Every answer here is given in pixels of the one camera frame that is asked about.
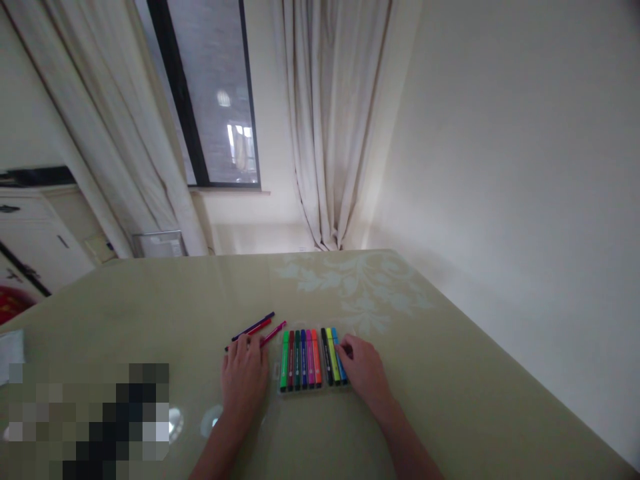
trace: light blue marker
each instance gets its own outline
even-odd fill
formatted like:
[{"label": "light blue marker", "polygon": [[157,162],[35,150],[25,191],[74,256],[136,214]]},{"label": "light blue marker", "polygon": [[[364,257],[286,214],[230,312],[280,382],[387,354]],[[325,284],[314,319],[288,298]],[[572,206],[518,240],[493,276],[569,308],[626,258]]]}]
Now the light blue marker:
[{"label": "light blue marker", "polygon": [[[333,344],[338,345],[340,342],[338,342],[338,332],[336,332],[335,328],[331,329],[331,336],[333,337]],[[336,360],[338,360],[338,370],[340,370],[340,379],[342,380],[342,384],[344,385],[349,381],[349,379],[347,378],[345,369],[342,367],[342,362],[340,361],[340,356],[337,354],[337,349],[336,349],[335,358]]]}]

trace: white cloth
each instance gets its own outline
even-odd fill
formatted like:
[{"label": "white cloth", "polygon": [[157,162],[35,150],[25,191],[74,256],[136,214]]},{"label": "white cloth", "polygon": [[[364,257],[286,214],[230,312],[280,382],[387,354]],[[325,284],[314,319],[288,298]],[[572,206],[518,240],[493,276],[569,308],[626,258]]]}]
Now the white cloth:
[{"label": "white cloth", "polygon": [[[67,165],[118,256],[131,256],[134,233],[178,229],[189,255],[207,255],[133,2],[4,4],[81,154]],[[125,235],[114,241],[117,230]]]},{"label": "white cloth", "polygon": [[365,146],[390,0],[274,0],[297,188],[316,245],[342,248]]}]

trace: plastic marker case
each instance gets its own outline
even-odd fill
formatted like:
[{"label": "plastic marker case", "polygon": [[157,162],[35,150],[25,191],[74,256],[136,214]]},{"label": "plastic marker case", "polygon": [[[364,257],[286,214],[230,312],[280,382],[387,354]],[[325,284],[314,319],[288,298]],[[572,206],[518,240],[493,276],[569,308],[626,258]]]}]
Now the plastic marker case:
[{"label": "plastic marker case", "polygon": [[288,397],[290,393],[296,396],[344,390],[333,388],[349,383],[335,349],[340,343],[336,328],[307,329],[302,322],[292,325],[298,326],[281,336],[281,363],[276,370],[278,392]]}]

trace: window frame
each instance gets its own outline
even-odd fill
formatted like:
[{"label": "window frame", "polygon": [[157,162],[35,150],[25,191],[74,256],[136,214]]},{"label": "window frame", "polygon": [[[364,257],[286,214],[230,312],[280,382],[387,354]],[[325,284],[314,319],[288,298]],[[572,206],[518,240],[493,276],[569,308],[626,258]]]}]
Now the window frame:
[{"label": "window frame", "polygon": [[162,62],[169,86],[171,87],[171,95],[182,127],[189,160],[193,167],[195,176],[195,185],[190,187],[214,187],[214,188],[240,188],[250,190],[262,190],[260,177],[260,164],[258,160],[258,140],[255,128],[255,113],[253,110],[253,89],[251,88],[251,69],[249,68],[249,48],[247,46],[247,26],[245,21],[245,4],[244,0],[238,0],[240,8],[240,24],[242,28],[242,42],[245,54],[245,69],[247,72],[247,91],[249,93],[249,109],[251,111],[251,127],[253,136],[253,154],[255,157],[255,171],[258,182],[256,183],[237,183],[237,182],[218,182],[211,181],[205,155],[200,142],[198,126],[193,114],[193,106],[191,104],[191,96],[189,95],[189,87],[187,85],[187,77],[185,75],[182,59],[180,58],[180,50],[178,41],[173,29],[171,21],[171,12],[167,0],[147,0],[147,7],[151,15],[153,30],[160,47]]}]

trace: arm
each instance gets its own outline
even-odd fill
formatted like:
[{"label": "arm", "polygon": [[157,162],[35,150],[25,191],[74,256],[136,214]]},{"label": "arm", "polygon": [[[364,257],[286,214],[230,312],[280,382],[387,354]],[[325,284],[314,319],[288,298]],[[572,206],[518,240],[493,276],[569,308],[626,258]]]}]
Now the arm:
[{"label": "arm", "polygon": [[260,342],[241,335],[222,362],[223,412],[189,480],[219,480],[229,476],[242,442],[267,391],[269,358]]},{"label": "arm", "polygon": [[393,398],[382,360],[373,345],[345,335],[335,349],[353,389],[367,404],[385,436],[398,478],[443,479]]}]

